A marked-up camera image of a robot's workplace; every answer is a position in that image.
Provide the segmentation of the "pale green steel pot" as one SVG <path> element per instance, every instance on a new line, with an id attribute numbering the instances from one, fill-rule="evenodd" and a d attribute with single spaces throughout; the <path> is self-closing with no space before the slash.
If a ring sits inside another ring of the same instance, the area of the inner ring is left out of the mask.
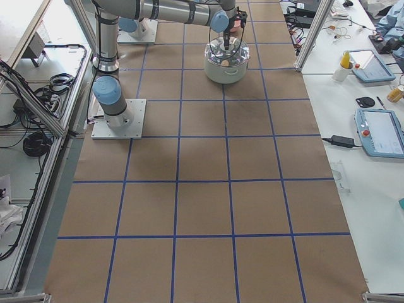
<path id="1" fill-rule="evenodd" d="M 248 69 L 250 50 L 241 39 L 231 37 L 226 50 L 222 37 L 211 40 L 205 47 L 204 71 L 219 84 L 232 84 L 241 80 Z"/>

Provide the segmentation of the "brown gridded table mat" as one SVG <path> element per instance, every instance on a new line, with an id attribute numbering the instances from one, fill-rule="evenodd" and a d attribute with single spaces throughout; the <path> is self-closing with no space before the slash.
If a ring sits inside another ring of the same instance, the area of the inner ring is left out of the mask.
<path id="1" fill-rule="evenodd" d="M 367 287 L 278 1 L 241 1 L 249 68 L 210 81 L 206 27 L 122 45 L 139 140 L 81 132 L 54 302 L 360 302 Z"/>

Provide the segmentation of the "black round disc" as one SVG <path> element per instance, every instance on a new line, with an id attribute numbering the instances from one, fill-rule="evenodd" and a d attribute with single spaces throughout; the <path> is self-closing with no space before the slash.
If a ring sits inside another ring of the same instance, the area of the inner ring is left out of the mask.
<path id="1" fill-rule="evenodd" d="M 375 106 L 375 100 L 371 97 L 359 97 L 355 99 L 356 103 L 361 108 L 371 108 Z"/>

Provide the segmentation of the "blue teach pendant far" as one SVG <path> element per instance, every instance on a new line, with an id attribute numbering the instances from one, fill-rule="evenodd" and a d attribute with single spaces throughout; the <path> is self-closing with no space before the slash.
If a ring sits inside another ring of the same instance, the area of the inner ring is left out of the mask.
<path id="1" fill-rule="evenodd" d="M 372 49 L 349 50 L 352 72 L 364 83 L 393 81 L 396 76 Z"/>

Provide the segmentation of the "blue teach pendant near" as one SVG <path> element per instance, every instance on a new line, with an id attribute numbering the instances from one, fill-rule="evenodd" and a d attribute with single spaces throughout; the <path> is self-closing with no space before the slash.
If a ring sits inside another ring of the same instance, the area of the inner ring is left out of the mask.
<path id="1" fill-rule="evenodd" d="M 358 108 L 354 121 L 368 156 L 403 158 L 403 131 L 394 111 Z"/>

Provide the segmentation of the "blue teach pendant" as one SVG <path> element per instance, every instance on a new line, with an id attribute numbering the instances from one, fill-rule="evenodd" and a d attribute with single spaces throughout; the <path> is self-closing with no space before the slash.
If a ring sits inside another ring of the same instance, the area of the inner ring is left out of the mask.
<path id="1" fill-rule="evenodd" d="M 396 76 L 372 49 L 349 50 L 352 72 L 364 83 L 393 81 Z"/>
<path id="2" fill-rule="evenodd" d="M 358 108 L 354 121 L 368 156 L 403 158 L 403 131 L 394 111 Z"/>

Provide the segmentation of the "white mug with yellow item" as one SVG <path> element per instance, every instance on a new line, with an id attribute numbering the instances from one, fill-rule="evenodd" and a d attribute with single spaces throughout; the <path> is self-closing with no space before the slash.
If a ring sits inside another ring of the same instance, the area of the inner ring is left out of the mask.
<path id="1" fill-rule="evenodd" d="M 354 67 L 354 63 L 351 60 L 349 51 L 345 51 L 342 55 L 340 65 L 333 73 L 332 79 L 335 81 L 344 81 L 350 74 Z"/>

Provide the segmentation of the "pink plastic bowl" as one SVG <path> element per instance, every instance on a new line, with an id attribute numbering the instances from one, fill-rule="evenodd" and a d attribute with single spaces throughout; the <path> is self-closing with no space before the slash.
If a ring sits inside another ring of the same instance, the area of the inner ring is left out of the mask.
<path id="1" fill-rule="evenodd" d="M 231 31 L 232 33 L 234 33 L 234 32 L 237 32 L 240 28 L 241 28 L 240 25 L 238 25 L 238 26 L 235 25 L 230 31 Z"/>

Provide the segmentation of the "black power adapter brick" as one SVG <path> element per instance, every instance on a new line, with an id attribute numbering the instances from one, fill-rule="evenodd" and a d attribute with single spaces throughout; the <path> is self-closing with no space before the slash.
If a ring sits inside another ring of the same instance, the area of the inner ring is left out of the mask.
<path id="1" fill-rule="evenodd" d="M 321 0 L 297 0 L 294 13 L 296 16 L 314 18 L 320 3 Z"/>

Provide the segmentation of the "small black power adapter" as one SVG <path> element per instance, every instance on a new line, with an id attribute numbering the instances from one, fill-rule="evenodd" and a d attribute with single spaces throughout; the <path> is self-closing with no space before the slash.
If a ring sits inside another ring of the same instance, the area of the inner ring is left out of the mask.
<path id="1" fill-rule="evenodd" d="M 360 145 L 355 144 L 353 138 L 348 138 L 345 136 L 332 135 L 329 138 L 322 138 L 322 140 L 331 145 L 340 146 L 344 148 L 360 148 Z"/>

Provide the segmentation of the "glass pot lid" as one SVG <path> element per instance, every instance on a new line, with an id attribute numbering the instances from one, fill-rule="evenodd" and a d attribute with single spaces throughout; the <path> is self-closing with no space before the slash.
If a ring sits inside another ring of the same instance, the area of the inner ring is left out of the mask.
<path id="1" fill-rule="evenodd" d="M 241 39 L 231 37 L 228 49 L 225 48 L 223 37 L 211 40 L 205 47 L 205 57 L 216 65 L 227 61 L 230 66 L 236 66 L 250 59 L 248 45 Z"/>

